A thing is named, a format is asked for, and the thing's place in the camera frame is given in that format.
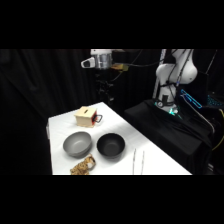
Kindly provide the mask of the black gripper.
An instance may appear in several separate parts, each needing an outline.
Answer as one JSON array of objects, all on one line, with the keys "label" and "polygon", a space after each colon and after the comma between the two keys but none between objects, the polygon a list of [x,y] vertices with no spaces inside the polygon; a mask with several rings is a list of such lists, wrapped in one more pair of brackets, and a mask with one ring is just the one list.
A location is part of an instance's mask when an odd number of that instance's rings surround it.
[{"label": "black gripper", "polygon": [[105,91],[107,100],[111,102],[115,101],[115,91],[112,90],[111,94],[109,91],[109,89],[114,86],[110,70],[99,70],[96,73],[96,84],[99,91]]}]

